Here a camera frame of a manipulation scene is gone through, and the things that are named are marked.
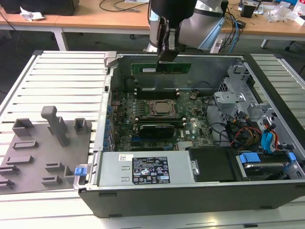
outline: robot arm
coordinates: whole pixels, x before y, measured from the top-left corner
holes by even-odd
[[[180,23],[190,18],[196,0],[151,0],[151,9],[160,16],[157,35],[158,61],[170,62],[179,53]]]
[[[150,45],[158,62],[171,62],[179,44],[211,49],[224,23],[227,0],[151,0]]]

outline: computer case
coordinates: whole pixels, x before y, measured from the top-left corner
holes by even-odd
[[[0,0],[6,13],[20,13],[20,7],[31,12],[72,16],[79,0]]]

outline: wooden desk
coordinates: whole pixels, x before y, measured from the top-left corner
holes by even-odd
[[[141,12],[108,12],[99,7],[101,0],[80,0],[80,4],[71,16],[60,16],[56,20],[56,26],[60,27],[86,27],[86,28],[107,28],[127,30],[149,30],[147,20],[147,5],[138,7]],[[116,10],[111,0],[102,4],[105,9]],[[129,8],[137,4],[119,3],[121,8]]]
[[[24,26],[55,26],[56,20],[59,15],[45,15],[43,20],[27,21],[19,14],[8,14],[3,8],[0,8],[0,12],[9,21],[11,25],[24,25]],[[7,25],[7,22],[0,15],[0,25]]]
[[[26,21],[18,14],[2,14],[12,23],[17,30],[51,31],[55,34],[57,44],[61,51],[68,50],[64,32],[94,32],[94,33],[119,33],[119,34],[149,34],[147,21],[147,5],[137,8],[141,12],[108,12],[100,9],[101,0],[80,0],[74,16],[46,15],[45,20]],[[109,0],[102,6],[114,9]],[[263,15],[252,18],[241,18],[240,12],[231,9],[239,0],[230,0],[230,11],[237,18],[247,23],[241,38],[268,39],[268,40],[296,40],[305,41],[305,27],[299,26],[294,21],[268,23]],[[132,3],[119,3],[122,8],[135,6]],[[231,32],[231,24],[227,21],[222,27],[218,39],[221,40]],[[0,17],[0,29],[11,30],[6,21]]]
[[[268,22],[264,15],[253,15],[252,18],[240,17],[240,11],[237,11],[238,6],[232,6],[237,4],[239,0],[230,0],[228,6],[230,12],[235,16],[236,20],[246,22],[246,27],[243,30],[243,34],[251,35],[269,35],[269,36],[296,36],[301,37],[305,35],[305,27],[298,25],[295,21],[288,20]],[[222,33],[230,33],[232,29],[231,24],[226,20],[225,25],[222,27]]]

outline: barcode sticker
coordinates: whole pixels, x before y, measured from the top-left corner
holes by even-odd
[[[155,68],[143,68],[142,72],[144,72],[144,73],[155,73],[156,69]]]

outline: blue cable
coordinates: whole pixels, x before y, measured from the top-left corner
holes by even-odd
[[[236,38],[237,38],[237,34],[238,34],[238,25],[237,25],[237,22],[236,22],[236,20],[235,20],[235,18],[231,18],[232,20],[234,20],[234,22],[235,22],[235,29],[236,29],[236,33],[235,33],[235,36],[234,36],[234,40],[233,40],[233,44],[232,44],[232,46],[231,46],[231,48],[230,48],[230,51],[229,51],[229,53],[231,53],[232,52],[232,50],[233,50],[233,48],[234,48],[234,46],[235,46],[235,42],[236,42]]]

